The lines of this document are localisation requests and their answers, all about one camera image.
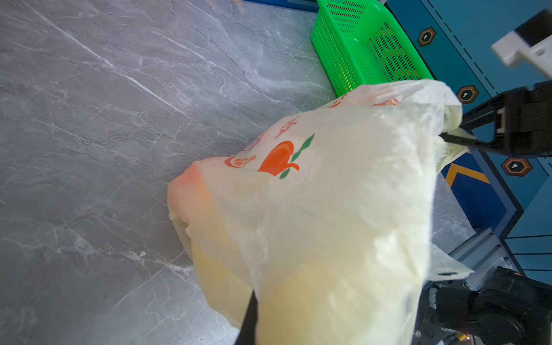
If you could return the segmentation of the translucent yellowish plastic bag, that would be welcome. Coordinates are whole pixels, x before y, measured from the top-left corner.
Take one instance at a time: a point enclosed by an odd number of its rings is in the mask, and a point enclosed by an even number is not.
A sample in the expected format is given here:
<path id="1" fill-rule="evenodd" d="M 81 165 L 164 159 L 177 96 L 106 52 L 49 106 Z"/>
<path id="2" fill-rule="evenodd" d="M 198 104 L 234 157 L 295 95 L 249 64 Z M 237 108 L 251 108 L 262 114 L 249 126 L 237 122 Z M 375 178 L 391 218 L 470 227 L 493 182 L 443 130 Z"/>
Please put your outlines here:
<path id="1" fill-rule="evenodd" d="M 256 344 L 409 344 L 430 273 L 440 134 L 462 106 L 437 80 L 364 85 L 286 116 L 168 186 L 208 305 Z"/>

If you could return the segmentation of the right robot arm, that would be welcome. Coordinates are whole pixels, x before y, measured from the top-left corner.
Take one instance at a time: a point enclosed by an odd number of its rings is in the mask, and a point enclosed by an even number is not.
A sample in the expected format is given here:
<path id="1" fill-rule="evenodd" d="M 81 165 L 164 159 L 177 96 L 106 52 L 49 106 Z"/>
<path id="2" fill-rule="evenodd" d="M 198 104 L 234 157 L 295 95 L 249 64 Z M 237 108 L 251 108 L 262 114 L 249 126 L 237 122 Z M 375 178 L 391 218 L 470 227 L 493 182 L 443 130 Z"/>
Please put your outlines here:
<path id="1" fill-rule="evenodd" d="M 471 275 L 428 283 L 414 344 L 551 343 L 551 83 L 505 91 L 444 141 L 445 169 L 475 234 L 452 257 Z"/>

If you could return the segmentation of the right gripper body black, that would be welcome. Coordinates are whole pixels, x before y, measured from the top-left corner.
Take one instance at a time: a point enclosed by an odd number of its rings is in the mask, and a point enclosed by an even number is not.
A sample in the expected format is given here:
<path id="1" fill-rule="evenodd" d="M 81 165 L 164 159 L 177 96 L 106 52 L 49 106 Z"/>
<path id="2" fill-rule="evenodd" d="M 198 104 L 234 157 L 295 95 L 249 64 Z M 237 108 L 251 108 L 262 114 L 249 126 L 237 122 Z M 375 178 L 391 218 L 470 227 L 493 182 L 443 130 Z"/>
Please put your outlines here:
<path id="1" fill-rule="evenodd" d="M 551 156 L 551 82 L 533 89 L 518 88 L 500 94 L 502 147 L 508 157 Z"/>

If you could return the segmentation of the green plastic basket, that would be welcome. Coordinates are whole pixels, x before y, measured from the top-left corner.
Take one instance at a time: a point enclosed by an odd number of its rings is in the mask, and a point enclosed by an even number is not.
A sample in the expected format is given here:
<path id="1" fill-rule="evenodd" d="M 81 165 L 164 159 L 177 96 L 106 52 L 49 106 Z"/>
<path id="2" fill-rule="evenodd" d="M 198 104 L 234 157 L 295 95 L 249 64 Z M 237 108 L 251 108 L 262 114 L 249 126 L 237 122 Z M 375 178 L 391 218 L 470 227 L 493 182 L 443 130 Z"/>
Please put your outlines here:
<path id="1" fill-rule="evenodd" d="M 361 85 L 432 79 L 398 21 L 379 1 L 321 0 L 312 43 L 337 96 Z"/>

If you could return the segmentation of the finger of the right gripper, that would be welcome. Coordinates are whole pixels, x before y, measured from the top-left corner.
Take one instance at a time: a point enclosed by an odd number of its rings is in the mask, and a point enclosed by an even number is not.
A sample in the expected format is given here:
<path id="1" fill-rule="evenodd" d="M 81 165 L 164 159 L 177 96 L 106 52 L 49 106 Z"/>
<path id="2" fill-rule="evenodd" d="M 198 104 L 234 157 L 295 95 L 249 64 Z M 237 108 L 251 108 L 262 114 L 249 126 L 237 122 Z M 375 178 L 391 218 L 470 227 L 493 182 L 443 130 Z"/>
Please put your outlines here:
<path id="1" fill-rule="evenodd" d="M 509 149 L 505 144 L 504 137 L 499 135 L 494 137 L 490 142 L 484 142 L 479 139 L 472 139 L 468 137 L 460 137 L 458 135 L 450 135 L 448 133 L 440 134 L 440 137 L 448 143 L 461 145 L 469 148 L 474 148 L 476 150 L 481 150 L 485 152 L 492 152 L 500 155 L 509 155 Z"/>
<path id="2" fill-rule="evenodd" d="M 505 91 L 464 114 L 460 127 L 476 129 L 494 124 L 495 129 L 506 129 L 507 98 L 511 91 Z"/>

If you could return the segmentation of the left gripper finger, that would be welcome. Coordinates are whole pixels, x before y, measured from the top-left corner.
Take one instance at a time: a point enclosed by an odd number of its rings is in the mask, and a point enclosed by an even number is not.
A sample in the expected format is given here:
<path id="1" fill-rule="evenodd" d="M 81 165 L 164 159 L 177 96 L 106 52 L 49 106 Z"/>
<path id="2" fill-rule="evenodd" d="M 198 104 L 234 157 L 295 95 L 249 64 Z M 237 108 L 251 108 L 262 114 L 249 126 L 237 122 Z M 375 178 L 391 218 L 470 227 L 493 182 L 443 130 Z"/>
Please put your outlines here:
<path id="1" fill-rule="evenodd" d="M 235 345 L 256 345 L 256 326 L 258 318 L 258 304 L 256 295 L 252 292 L 247 312 L 244 317 Z"/>

